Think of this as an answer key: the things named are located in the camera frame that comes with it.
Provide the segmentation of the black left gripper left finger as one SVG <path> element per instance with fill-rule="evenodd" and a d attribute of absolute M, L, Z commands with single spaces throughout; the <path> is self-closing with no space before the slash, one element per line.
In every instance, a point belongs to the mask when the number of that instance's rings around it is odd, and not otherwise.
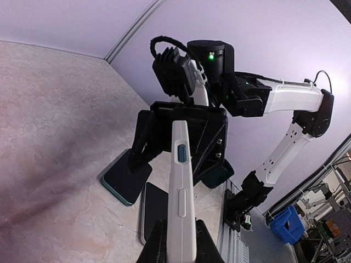
<path fill-rule="evenodd" d="M 165 263 L 167 220 L 157 220 L 136 263 Z"/>

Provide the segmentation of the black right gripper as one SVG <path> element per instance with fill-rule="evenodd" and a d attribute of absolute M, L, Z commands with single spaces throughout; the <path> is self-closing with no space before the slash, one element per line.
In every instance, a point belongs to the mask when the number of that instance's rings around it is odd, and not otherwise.
<path fill-rule="evenodd" d="M 220 107 L 157 101 L 149 110 L 141 110 L 128 168 L 136 173 L 163 151 L 171 151 L 174 121 L 188 124 L 193 185 L 196 185 L 225 160 L 228 117 Z"/>

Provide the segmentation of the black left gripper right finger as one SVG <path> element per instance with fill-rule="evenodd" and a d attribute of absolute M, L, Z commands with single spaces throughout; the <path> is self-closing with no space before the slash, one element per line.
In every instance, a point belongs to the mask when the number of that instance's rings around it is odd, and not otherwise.
<path fill-rule="evenodd" d="M 224 263 L 203 220 L 196 220 L 196 263 Z"/>

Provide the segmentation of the clear phone case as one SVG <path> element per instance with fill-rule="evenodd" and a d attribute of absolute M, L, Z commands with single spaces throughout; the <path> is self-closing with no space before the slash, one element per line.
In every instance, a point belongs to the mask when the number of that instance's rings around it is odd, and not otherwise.
<path fill-rule="evenodd" d="M 193 170 L 186 121 L 172 123 L 166 255 L 167 262 L 196 261 Z"/>

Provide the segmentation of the black phone front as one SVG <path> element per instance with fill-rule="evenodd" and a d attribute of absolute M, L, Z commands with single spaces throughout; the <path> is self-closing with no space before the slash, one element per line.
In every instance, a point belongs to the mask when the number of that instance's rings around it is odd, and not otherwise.
<path fill-rule="evenodd" d="M 140 241 L 146 244 L 157 220 L 166 220 L 168 212 L 168 193 L 147 182 L 141 202 Z"/>

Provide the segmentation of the black phone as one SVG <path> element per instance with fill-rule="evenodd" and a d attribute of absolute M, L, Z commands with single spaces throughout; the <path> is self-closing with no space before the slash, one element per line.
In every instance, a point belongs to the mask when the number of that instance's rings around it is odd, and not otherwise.
<path fill-rule="evenodd" d="M 135 204 L 152 172 L 147 163 L 132 173 L 127 165 L 130 155 L 131 149 L 125 150 L 100 176 L 100 183 L 126 206 Z"/>
<path fill-rule="evenodd" d="M 147 182 L 141 202 L 140 241 L 146 244 L 157 220 L 166 220 L 168 212 L 168 193 Z"/>

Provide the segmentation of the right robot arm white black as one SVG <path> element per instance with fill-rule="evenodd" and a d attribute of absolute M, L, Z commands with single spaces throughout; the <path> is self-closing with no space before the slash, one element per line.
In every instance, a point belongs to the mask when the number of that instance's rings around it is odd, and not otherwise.
<path fill-rule="evenodd" d="M 159 36 L 151 40 L 152 68 L 174 102 L 154 102 L 138 114 L 128 168 L 137 172 L 171 150 L 174 121 L 185 120 L 190 135 L 193 181 L 219 172 L 224 164 L 228 117 L 261 117 L 292 111 L 289 129 L 272 154 L 227 200 L 231 218 L 243 216 L 265 201 L 286 167 L 311 140 L 330 125 L 334 97 L 314 81 L 271 79 L 234 70 L 234 48 L 222 41 L 195 40 L 182 44 Z"/>

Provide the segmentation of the black phone middle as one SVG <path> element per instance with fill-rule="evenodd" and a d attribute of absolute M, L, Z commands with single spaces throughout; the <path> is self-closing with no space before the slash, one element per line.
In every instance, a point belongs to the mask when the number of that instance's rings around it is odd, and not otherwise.
<path fill-rule="evenodd" d="M 125 150 L 100 176 L 100 183 L 126 206 L 135 204 L 152 172 L 147 163 L 132 173 L 127 165 L 130 155 L 131 149 Z"/>

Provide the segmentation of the dark green cup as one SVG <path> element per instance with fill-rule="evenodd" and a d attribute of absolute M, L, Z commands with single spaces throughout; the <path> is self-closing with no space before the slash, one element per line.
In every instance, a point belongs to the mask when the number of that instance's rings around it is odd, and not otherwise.
<path fill-rule="evenodd" d="M 234 174 L 235 172 L 232 165 L 225 159 L 222 166 L 205 176 L 201 181 L 208 188 L 214 189 L 224 183 Z"/>

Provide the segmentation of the blue storage bin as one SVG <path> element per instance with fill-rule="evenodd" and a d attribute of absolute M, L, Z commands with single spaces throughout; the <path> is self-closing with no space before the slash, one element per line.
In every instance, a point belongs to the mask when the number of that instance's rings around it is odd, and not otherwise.
<path fill-rule="evenodd" d="M 270 222 L 272 232 L 278 236 L 285 244 L 294 245 L 305 232 L 305 228 L 293 205 L 275 215 Z"/>

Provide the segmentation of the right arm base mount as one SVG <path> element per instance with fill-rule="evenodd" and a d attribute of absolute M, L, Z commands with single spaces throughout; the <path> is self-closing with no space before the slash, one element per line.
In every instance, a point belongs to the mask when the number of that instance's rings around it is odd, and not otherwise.
<path fill-rule="evenodd" d="M 253 208 L 244 190 L 233 194 L 229 189 L 224 194 L 223 221 L 236 232 L 243 228 L 246 231 L 252 230 L 252 217 L 250 210 Z"/>

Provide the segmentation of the right aluminium frame post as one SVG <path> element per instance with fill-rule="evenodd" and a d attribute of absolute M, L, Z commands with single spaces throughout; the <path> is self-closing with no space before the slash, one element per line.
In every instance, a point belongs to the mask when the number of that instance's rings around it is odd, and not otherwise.
<path fill-rule="evenodd" d="M 164 4 L 164 0 L 151 1 L 138 17 L 129 25 L 122 36 L 117 40 L 110 51 L 105 55 L 104 60 L 111 64 L 121 53 L 128 42 L 136 35 L 141 27 L 152 17 L 152 15 Z"/>

